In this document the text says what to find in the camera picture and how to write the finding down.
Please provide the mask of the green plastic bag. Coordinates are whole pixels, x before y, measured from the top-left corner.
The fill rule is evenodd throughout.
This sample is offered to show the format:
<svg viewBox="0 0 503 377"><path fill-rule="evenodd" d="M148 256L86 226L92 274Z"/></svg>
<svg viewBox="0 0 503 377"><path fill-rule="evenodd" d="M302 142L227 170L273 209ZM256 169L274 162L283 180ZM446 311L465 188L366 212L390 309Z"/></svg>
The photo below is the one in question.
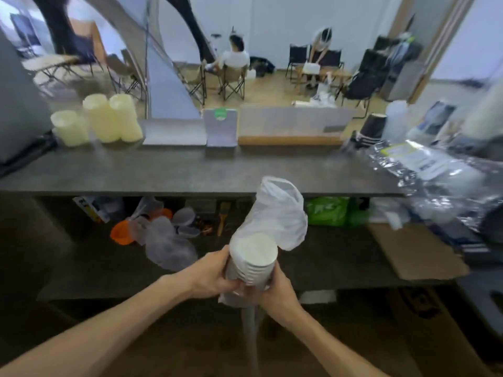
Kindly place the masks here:
<svg viewBox="0 0 503 377"><path fill-rule="evenodd" d="M342 227L347 222L349 197L324 196L306 203L307 221L310 226Z"/></svg>

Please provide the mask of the cream folding table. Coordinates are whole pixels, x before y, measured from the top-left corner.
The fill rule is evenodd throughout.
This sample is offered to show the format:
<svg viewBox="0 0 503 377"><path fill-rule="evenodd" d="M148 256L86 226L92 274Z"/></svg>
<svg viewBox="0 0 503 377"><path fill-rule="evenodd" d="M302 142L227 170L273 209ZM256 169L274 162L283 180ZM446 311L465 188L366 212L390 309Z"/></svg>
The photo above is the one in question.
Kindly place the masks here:
<svg viewBox="0 0 503 377"><path fill-rule="evenodd" d="M59 78L56 73L59 69L64 69L67 73L74 73L80 77L80 75L72 70L72 66L78 60L79 56L76 55L51 54L24 59L21 60L21 63L37 86L47 86L53 82L59 82L66 86L66 82Z"/></svg>

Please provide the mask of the brown folding chair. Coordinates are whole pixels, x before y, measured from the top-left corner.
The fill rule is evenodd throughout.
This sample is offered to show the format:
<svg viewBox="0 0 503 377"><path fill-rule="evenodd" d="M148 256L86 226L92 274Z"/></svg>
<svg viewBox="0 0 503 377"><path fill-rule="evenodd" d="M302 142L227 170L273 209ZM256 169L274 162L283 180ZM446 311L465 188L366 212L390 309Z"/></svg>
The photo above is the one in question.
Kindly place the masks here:
<svg viewBox="0 0 503 377"><path fill-rule="evenodd" d="M130 94L141 101L144 91L135 63L129 50L122 49L121 54L122 60L116 54L109 54L105 57L114 92L115 94Z"/></svg>

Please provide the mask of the grey panel with wooden base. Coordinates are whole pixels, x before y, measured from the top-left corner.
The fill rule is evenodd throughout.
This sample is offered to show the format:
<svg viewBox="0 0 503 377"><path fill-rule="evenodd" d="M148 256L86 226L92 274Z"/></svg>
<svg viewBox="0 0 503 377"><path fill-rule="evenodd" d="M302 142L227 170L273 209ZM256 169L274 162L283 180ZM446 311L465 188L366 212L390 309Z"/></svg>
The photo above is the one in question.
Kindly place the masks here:
<svg viewBox="0 0 503 377"><path fill-rule="evenodd" d="M244 106L238 116L238 145L339 147L356 113L346 107Z"/></svg>

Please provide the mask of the grey flat tray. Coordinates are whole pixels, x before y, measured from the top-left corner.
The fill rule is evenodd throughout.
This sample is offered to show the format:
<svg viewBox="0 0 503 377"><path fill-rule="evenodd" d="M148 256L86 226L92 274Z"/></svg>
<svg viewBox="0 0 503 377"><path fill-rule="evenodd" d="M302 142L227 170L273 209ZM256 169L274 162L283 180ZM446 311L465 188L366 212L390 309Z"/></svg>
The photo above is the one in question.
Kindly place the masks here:
<svg viewBox="0 0 503 377"><path fill-rule="evenodd" d="M149 119L142 122L144 146L205 146L207 134L202 119Z"/></svg>

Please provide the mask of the white card stand green sticker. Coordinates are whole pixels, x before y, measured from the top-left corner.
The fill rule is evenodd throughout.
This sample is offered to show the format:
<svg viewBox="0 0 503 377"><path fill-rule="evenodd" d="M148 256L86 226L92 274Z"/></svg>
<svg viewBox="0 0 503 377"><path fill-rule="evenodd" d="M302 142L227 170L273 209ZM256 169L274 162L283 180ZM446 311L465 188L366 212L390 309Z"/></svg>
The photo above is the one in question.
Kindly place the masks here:
<svg viewBox="0 0 503 377"><path fill-rule="evenodd" d="M203 110L203 120L207 136L207 147L237 147L238 110L224 107L205 108Z"/></svg>

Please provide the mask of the beige folding chair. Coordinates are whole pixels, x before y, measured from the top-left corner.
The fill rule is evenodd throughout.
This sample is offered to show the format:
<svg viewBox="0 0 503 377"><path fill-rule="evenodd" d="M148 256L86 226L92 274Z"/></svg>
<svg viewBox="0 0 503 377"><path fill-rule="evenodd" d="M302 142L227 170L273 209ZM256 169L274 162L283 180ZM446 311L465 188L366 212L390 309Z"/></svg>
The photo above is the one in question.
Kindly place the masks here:
<svg viewBox="0 0 503 377"><path fill-rule="evenodd" d="M218 73L219 90L218 95L222 100L227 101L232 95L237 95L242 101L245 100L245 80L248 66L231 67L224 65Z"/></svg>

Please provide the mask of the clear plastic cups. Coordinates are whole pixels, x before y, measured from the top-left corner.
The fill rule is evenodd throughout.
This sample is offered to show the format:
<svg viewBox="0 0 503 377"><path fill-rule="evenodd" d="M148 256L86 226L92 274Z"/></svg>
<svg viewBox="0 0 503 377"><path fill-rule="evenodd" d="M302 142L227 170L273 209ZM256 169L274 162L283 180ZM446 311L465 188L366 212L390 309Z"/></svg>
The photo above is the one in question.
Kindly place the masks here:
<svg viewBox="0 0 503 377"><path fill-rule="evenodd" d="M195 226L197 215L192 207L185 207L173 214L172 225L176 233L187 239L198 237L200 229Z"/></svg>

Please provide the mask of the black bag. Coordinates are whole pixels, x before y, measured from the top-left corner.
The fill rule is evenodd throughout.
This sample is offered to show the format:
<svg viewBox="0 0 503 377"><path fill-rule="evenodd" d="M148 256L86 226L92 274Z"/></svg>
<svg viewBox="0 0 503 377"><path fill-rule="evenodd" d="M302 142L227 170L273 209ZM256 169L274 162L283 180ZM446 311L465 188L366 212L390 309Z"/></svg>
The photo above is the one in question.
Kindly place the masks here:
<svg viewBox="0 0 503 377"><path fill-rule="evenodd" d="M263 57L250 57L249 73L253 78L262 78L269 74L274 74L276 71L275 65L268 59Z"/></svg>

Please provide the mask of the person's left forearm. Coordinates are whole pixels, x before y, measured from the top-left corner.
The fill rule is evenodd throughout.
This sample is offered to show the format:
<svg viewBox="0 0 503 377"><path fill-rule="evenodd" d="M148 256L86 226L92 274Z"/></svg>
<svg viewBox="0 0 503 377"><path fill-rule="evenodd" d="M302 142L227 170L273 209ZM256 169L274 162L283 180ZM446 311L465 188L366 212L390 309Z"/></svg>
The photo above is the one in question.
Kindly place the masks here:
<svg viewBox="0 0 503 377"><path fill-rule="evenodd" d="M168 275L121 304L0 368L0 377L96 377L150 325L191 297L194 283Z"/></svg>

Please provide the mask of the crumpled clear plastic bag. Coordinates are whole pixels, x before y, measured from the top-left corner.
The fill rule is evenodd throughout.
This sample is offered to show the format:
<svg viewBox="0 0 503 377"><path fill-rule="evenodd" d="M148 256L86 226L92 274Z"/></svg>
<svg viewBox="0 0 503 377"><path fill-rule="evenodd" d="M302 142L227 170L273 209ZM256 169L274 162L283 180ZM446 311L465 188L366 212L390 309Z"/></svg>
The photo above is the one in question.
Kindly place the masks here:
<svg viewBox="0 0 503 377"><path fill-rule="evenodd" d="M133 234L140 235L137 241L144 246L148 260L164 270L179 272L198 260L195 246L190 239L179 236L171 220L159 217L153 221L135 217L146 213L152 214L164 208L164 204L151 196L142 197L134 213L128 218Z"/></svg>

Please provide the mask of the large grey appliance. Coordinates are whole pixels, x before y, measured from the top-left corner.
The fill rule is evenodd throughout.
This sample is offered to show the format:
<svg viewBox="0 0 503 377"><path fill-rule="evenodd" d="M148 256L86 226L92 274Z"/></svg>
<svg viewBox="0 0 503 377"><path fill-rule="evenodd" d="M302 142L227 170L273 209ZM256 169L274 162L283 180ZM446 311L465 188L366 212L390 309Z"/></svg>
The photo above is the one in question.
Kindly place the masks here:
<svg viewBox="0 0 503 377"><path fill-rule="evenodd" d="M51 112L0 29L0 179L57 148Z"/></svg>

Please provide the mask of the brown cardboard box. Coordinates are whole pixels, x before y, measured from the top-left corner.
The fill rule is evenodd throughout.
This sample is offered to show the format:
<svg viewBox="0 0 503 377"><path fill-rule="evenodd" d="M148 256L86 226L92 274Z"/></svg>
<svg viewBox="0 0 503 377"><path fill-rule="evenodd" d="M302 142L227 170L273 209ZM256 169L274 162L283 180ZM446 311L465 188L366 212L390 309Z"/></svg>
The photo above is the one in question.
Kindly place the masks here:
<svg viewBox="0 0 503 377"><path fill-rule="evenodd" d="M389 289L386 297L423 377L494 377L432 287Z"/></svg>

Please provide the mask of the person's right forearm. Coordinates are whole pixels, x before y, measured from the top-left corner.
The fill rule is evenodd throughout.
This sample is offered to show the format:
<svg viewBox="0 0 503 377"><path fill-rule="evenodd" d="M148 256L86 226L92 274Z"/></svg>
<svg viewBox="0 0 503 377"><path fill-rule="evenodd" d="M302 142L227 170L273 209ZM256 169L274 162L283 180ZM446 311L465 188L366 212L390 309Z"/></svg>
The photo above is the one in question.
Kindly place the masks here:
<svg viewBox="0 0 503 377"><path fill-rule="evenodd" d="M331 377L390 377L332 336L303 308L288 314L287 329L302 342Z"/></svg>

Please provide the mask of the short cream cup stack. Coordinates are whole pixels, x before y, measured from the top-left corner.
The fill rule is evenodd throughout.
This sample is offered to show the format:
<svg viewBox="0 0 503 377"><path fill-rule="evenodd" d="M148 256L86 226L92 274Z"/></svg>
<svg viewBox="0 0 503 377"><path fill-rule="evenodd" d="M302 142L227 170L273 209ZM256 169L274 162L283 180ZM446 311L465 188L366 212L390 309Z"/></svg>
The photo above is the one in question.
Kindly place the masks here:
<svg viewBox="0 0 503 377"><path fill-rule="evenodd" d="M54 112L50 120L55 134L65 146L73 148L90 142L87 124L77 112L60 110Z"/></svg>

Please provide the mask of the white and yellow box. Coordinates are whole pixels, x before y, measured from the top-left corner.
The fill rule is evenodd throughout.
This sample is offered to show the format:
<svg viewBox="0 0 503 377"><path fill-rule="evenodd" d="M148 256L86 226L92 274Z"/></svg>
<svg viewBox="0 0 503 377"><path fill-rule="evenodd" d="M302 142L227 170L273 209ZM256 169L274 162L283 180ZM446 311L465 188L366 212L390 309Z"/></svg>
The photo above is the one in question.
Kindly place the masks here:
<svg viewBox="0 0 503 377"><path fill-rule="evenodd" d="M76 196L72 201L94 222L94 223L108 223L111 218L110 215L98 204L95 203L94 197L89 196Z"/></svg>

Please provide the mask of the dark blue folding chair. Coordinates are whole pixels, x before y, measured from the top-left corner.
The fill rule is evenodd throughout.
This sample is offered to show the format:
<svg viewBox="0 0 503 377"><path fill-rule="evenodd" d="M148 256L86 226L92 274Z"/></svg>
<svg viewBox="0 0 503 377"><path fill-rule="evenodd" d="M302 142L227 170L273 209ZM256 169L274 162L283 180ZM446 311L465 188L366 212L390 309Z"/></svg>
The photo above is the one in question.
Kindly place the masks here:
<svg viewBox="0 0 503 377"><path fill-rule="evenodd" d="M93 71L93 65L97 64L102 71L104 71L103 66L101 65L100 62L98 62L98 59L96 57L95 51L94 51L94 44L92 41L91 37L83 37L77 34L74 34L72 37L72 42L74 45L74 56L77 57L77 59L74 61L74 65L76 66L81 66L81 65L87 65L89 66L91 70L91 75L94 75Z"/></svg>

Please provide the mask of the clear plastic wrapped package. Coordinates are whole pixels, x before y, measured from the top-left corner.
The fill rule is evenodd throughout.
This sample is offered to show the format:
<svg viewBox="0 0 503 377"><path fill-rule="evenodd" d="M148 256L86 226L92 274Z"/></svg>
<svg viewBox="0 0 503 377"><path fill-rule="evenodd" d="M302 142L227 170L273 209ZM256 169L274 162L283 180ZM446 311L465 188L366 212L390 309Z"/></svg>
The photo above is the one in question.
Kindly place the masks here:
<svg viewBox="0 0 503 377"><path fill-rule="evenodd" d="M456 221L486 238L503 236L503 162L407 140L363 150L376 171L391 174L424 221Z"/></svg>

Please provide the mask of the white paper roll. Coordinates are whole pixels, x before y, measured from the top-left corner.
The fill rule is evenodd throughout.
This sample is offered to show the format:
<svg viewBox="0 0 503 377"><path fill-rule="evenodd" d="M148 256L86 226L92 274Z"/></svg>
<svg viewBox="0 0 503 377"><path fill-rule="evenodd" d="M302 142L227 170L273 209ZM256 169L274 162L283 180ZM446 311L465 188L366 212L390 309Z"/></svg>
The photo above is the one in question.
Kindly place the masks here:
<svg viewBox="0 0 503 377"><path fill-rule="evenodd" d="M480 142L503 135L503 75L466 118L461 133L468 139Z"/></svg>

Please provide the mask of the brown cardboard sheet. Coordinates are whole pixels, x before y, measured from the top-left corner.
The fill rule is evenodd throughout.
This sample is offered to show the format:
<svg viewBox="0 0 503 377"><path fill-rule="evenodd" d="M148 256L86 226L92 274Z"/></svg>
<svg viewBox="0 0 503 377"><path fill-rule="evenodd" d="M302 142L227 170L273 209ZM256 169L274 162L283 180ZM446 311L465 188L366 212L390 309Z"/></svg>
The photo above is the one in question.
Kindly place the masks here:
<svg viewBox="0 0 503 377"><path fill-rule="evenodd" d="M402 280L451 280L470 272L452 247L423 224L407 224L399 230L389 224L368 224L367 228Z"/></svg>

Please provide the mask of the white plastic bottle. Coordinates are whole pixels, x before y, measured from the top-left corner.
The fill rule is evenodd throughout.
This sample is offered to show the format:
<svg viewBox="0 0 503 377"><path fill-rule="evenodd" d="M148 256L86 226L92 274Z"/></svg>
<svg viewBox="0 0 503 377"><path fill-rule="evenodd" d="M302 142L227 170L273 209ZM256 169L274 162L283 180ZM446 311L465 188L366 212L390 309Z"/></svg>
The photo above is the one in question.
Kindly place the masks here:
<svg viewBox="0 0 503 377"><path fill-rule="evenodd" d="M393 101L386 107L386 124L382 139L391 144L402 143L407 134L408 103L404 100Z"/></svg>

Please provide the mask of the stack of black paper cups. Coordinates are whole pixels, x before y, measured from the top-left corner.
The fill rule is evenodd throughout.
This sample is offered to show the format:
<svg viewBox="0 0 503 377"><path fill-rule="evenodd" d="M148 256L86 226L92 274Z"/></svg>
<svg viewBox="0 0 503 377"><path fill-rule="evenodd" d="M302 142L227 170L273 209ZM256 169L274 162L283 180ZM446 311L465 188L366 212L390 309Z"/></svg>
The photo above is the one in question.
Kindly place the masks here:
<svg viewBox="0 0 503 377"><path fill-rule="evenodd" d="M368 148L382 142L382 136L387 123L387 115L371 113L356 134L356 148Z"/></svg>

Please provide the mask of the white plastic sleeve bag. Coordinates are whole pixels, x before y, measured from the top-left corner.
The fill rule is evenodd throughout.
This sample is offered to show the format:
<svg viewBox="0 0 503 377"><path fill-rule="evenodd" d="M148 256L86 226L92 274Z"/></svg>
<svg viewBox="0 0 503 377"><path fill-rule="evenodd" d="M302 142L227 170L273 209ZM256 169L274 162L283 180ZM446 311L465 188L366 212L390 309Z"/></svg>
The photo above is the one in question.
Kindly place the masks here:
<svg viewBox="0 0 503 377"><path fill-rule="evenodd" d="M264 176L249 213L231 236L230 243L232 239L265 233L276 242L278 253L291 251L305 240L307 227L304 198L295 185L286 179ZM240 309L249 375L260 377L257 335L263 312L239 291L223 293L218 301Z"/></svg>

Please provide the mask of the person's left hand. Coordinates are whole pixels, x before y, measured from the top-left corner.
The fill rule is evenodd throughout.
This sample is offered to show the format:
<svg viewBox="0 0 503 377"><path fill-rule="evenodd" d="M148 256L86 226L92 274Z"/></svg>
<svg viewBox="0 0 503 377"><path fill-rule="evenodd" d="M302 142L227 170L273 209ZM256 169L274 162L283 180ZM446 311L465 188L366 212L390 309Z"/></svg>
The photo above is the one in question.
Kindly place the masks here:
<svg viewBox="0 0 503 377"><path fill-rule="evenodd" d="M207 253L180 273L181 283L187 291L188 298L215 297L212 295L212 271L214 265L212 253L214 252Z"/></svg>

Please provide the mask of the tall cream cup stack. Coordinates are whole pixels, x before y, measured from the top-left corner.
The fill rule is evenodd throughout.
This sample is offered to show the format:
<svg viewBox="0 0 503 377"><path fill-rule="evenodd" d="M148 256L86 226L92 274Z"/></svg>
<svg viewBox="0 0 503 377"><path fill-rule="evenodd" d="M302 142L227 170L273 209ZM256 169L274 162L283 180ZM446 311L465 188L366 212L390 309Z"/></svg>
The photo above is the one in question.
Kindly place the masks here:
<svg viewBox="0 0 503 377"><path fill-rule="evenodd" d="M121 139L116 116L105 94L91 94L83 100L83 108L95 137L104 144Z"/></svg>
<svg viewBox="0 0 503 377"><path fill-rule="evenodd" d="M134 143L143 139L143 131L138 122L136 107L129 94L115 94L109 100L118 122L123 142Z"/></svg>

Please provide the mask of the stack of white paper cups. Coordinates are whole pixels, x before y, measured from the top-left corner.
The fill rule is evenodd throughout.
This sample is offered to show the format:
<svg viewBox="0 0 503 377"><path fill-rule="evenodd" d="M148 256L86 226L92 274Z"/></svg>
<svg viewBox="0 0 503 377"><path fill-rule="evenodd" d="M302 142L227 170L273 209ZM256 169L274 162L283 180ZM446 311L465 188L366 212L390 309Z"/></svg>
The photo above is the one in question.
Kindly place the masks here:
<svg viewBox="0 0 503 377"><path fill-rule="evenodd" d="M276 242L268 234L256 233L232 239L229 249L227 278L239 279L263 291L278 257Z"/></svg>

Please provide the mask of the wooden handled brush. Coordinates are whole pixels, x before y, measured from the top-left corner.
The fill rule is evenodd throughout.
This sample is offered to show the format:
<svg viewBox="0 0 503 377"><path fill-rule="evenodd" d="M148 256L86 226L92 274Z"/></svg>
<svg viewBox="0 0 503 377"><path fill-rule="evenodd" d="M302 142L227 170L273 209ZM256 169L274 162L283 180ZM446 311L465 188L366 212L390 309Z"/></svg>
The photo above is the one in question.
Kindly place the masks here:
<svg viewBox="0 0 503 377"><path fill-rule="evenodd" d="M220 203L219 210L218 210L218 218L219 218L219 223L218 223L218 228L217 228L217 237L220 237L223 234L225 224L228 218L228 215L230 213L232 207L232 202L231 201L223 201Z"/></svg>

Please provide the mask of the black folding chair with clothes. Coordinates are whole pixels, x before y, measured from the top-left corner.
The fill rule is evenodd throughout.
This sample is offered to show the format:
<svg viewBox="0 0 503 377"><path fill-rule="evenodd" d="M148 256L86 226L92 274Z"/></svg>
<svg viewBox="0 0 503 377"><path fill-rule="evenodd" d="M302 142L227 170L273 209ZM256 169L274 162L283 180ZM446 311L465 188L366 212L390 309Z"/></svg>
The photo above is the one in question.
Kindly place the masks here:
<svg viewBox="0 0 503 377"><path fill-rule="evenodd" d="M374 47L367 49L354 75L340 86L336 98L355 102L363 113L354 116L365 119L375 94L385 101L407 100L419 80L423 64L419 57L423 45L409 32L399 37L378 36Z"/></svg>

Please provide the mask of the person's right hand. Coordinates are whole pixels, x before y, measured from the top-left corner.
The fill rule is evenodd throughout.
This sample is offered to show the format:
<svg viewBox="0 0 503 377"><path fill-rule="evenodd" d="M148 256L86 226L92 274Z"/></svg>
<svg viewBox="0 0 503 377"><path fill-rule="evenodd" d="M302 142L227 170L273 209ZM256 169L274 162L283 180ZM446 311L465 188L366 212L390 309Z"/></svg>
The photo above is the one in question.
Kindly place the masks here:
<svg viewBox="0 0 503 377"><path fill-rule="evenodd" d="M259 291L256 286L245 286L243 293L290 332L297 329L304 317L305 310L299 303L290 279L286 277L278 261L275 262L271 273L268 289Z"/></svg>

